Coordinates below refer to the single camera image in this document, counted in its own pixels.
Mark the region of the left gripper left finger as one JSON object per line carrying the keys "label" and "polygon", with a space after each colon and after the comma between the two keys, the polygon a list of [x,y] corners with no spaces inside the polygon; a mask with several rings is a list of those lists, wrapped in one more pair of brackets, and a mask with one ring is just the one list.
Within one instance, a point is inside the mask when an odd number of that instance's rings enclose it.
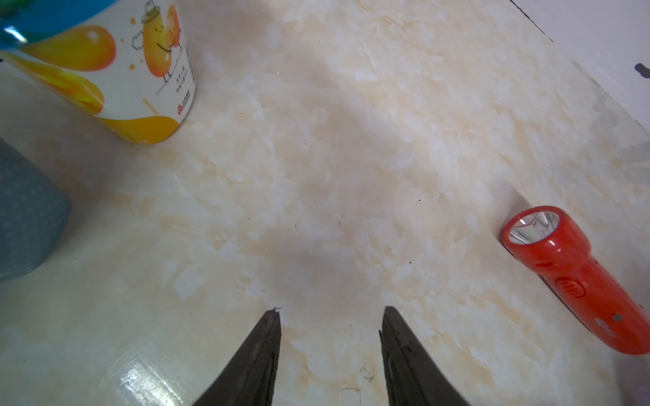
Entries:
{"label": "left gripper left finger", "polygon": [[257,406],[273,403],[281,345],[280,314],[266,311],[196,405]]}

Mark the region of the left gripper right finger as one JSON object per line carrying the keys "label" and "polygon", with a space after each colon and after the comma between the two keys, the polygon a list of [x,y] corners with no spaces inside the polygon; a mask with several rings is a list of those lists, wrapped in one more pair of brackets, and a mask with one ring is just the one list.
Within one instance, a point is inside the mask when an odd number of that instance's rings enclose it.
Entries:
{"label": "left gripper right finger", "polygon": [[384,309],[379,337],[389,404],[469,405],[393,306]]}

